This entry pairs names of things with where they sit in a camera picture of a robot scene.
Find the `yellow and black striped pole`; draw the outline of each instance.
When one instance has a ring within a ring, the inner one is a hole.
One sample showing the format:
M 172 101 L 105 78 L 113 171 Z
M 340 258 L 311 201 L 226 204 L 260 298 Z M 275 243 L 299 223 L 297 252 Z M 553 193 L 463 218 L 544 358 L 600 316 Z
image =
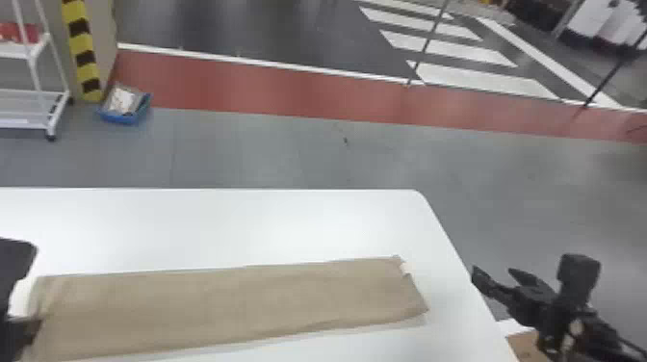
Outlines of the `yellow and black striped pole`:
M 76 77 L 83 99 L 99 102 L 103 97 L 99 67 L 94 55 L 90 19 L 84 0 L 62 0 L 63 21 L 69 31 L 69 50 L 76 64 Z

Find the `folded fabric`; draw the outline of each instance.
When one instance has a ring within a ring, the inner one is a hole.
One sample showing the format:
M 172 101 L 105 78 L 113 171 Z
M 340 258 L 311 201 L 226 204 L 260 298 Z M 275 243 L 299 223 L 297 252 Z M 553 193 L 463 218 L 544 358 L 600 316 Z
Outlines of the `folded fabric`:
M 190 349 L 391 323 L 427 306 L 399 257 L 41 277 L 39 362 Z

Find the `crosswalk stripe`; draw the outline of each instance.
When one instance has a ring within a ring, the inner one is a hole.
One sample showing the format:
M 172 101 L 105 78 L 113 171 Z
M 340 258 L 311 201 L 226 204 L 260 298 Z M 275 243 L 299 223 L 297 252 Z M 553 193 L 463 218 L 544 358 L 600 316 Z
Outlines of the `crosswalk stripe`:
M 382 30 L 381 33 L 387 40 L 389 40 L 391 45 L 397 48 L 420 51 L 425 45 L 425 39 L 420 37 L 389 32 L 386 30 Z M 479 46 L 454 44 L 436 39 L 431 39 L 429 41 L 426 53 L 466 59 L 473 62 L 490 63 L 493 65 L 517 66 L 498 51 L 481 48 Z
M 418 75 L 428 84 L 558 99 L 534 79 L 421 63 Z
M 404 16 L 397 13 L 388 13 L 388 12 L 382 12 L 379 10 L 367 9 L 367 8 L 359 8 L 359 9 L 372 21 L 399 25 L 399 26 L 412 28 L 412 29 L 429 31 L 431 30 L 431 27 L 433 26 L 433 23 L 434 23 L 431 20 L 424 20 L 416 17 Z M 438 28 L 436 29 L 436 31 L 439 34 L 443 34 L 446 36 L 482 41 L 482 39 L 479 38 L 478 35 L 474 34 L 471 30 L 458 25 L 441 23 L 441 24 L 438 24 Z
M 583 95 L 590 95 L 595 91 L 595 88 L 591 86 L 588 82 L 582 79 L 578 74 L 570 70 L 564 65 L 553 60 L 551 57 L 542 53 L 539 49 L 530 45 L 527 41 L 519 38 L 516 34 L 510 32 L 503 25 L 497 23 L 494 20 L 478 17 L 480 23 L 489 28 L 492 32 L 498 34 L 503 39 L 509 41 L 511 44 L 519 48 L 527 56 L 535 59 L 540 64 L 544 65 L 548 70 L 552 71 L 554 75 L 561 78 L 564 82 L 568 83 L 571 87 L 581 92 Z M 595 97 L 595 101 L 604 106 L 609 107 L 618 107 L 620 104 L 616 102 L 613 98 L 606 95 L 604 92 L 598 93 Z
M 424 5 L 411 4 L 400 0 L 356 0 L 356 1 L 381 5 L 383 7 L 388 7 L 388 8 L 407 10 L 414 13 L 424 13 L 424 14 L 433 15 L 433 16 L 438 16 L 438 13 L 440 13 L 440 11 L 436 8 L 427 7 Z M 449 15 L 448 13 L 444 13 L 443 18 L 452 20 L 453 16 Z

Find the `red floor stripe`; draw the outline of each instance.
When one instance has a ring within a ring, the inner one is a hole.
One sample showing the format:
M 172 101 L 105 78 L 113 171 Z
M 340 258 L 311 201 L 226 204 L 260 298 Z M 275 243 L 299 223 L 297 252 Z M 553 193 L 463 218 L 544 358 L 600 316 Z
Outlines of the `red floor stripe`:
M 114 79 L 153 106 L 647 142 L 647 115 L 541 99 L 120 51 Z

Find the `robotic arm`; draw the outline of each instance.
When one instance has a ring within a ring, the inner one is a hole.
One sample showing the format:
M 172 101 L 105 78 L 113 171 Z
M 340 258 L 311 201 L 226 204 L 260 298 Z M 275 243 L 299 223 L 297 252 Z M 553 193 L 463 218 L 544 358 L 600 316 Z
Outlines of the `robotic arm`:
M 0 362 L 13 362 L 30 345 L 40 321 L 9 316 L 9 298 L 15 283 L 27 276 L 37 250 L 29 243 L 0 239 Z
M 479 267 L 472 271 L 472 283 L 486 297 L 505 305 L 519 324 L 535 328 L 539 332 L 537 348 L 552 361 L 645 362 L 645 350 L 622 339 L 588 307 L 600 268 L 600 262 L 587 256 L 564 254 L 557 271 L 559 293 L 537 276 L 516 269 L 508 272 L 518 287 L 496 282 Z M 570 331 L 575 321 L 582 326 L 578 335 Z M 567 336 L 573 338 L 569 350 L 565 350 Z

